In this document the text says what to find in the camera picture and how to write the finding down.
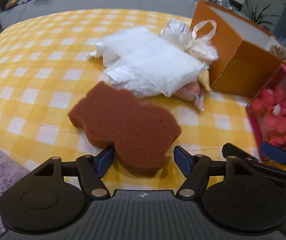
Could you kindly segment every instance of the pink bag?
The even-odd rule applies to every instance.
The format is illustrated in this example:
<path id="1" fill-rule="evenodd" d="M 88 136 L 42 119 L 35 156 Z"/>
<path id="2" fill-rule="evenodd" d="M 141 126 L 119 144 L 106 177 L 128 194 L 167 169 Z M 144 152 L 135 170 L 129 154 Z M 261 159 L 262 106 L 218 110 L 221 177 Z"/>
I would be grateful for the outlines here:
<path id="1" fill-rule="evenodd" d="M 198 82 L 186 84 L 176 91 L 174 96 L 185 101 L 194 102 L 198 110 L 204 111 L 204 89 Z"/>

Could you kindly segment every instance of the clear plastic box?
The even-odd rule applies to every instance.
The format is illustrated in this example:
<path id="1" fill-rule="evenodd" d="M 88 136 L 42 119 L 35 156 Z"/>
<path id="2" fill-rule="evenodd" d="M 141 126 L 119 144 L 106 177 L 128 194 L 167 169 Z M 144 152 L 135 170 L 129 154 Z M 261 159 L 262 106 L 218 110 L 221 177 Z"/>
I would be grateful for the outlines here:
<path id="1" fill-rule="evenodd" d="M 286 65 L 281 64 L 246 106 L 256 143 L 268 142 L 286 150 Z M 261 159 L 268 158 L 261 154 Z"/>

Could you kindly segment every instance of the green plant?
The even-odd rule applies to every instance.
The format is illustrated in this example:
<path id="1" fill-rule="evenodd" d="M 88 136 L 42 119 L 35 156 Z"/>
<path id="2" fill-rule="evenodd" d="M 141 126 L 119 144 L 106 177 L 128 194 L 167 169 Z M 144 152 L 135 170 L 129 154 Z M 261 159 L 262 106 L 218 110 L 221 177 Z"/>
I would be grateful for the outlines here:
<path id="1" fill-rule="evenodd" d="M 258 25 L 263 24 L 263 23 L 274 25 L 274 23 L 272 22 L 265 21 L 265 18 L 266 17 L 279 17 L 279 15 L 275 15 L 275 14 L 263 14 L 263 12 L 267 8 L 269 8 L 271 4 L 266 6 L 259 14 L 258 14 L 258 6 L 255 7 L 255 10 L 253 10 L 251 0 L 245 0 L 245 4 L 246 4 L 246 9 L 249 13 L 249 18 Z"/>

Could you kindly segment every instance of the black vase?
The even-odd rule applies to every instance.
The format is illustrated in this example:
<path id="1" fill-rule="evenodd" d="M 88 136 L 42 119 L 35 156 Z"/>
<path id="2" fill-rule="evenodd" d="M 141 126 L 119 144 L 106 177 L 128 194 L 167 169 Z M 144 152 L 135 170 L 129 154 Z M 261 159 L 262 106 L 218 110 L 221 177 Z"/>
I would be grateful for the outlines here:
<path id="1" fill-rule="evenodd" d="M 0 10 L 2 12 L 5 11 L 5 6 L 6 6 L 7 2 L 8 2 L 8 0 L 0 0 Z"/>

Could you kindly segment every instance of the table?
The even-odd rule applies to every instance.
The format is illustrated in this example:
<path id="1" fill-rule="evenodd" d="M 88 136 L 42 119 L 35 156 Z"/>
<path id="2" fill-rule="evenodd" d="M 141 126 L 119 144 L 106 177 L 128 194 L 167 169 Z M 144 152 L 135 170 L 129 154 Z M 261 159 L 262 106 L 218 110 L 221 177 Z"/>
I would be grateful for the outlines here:
<path id="1" fill-rule="evenodd" d="M 42 16 L 7 28 L 0 34 L 0 149 L 30 170 L 52 156 L 74 161 L 99 153 L 67 117 L 104 70 L 102 59 L 87 61 L 86 56 L 100 37 L 138 25 L 158 34 L 170 18 L 150 11 L 94 9 Z M 103 178 L 110 192 L 176 191 L 184 177 L 173 160 L 175 145 L 221 160 L 222 146 L 231 142 L 257 156 L 244 108 L 249 99 L 211 92 L 201 114 L 191 103 L 163 95 L 144 100 L 171 111 L 182 134 L 167 153 L 167 166 L 153 178 L 132 175 L 115 160 Z M 66 180 L 77 184 L 77 178 Z"/>

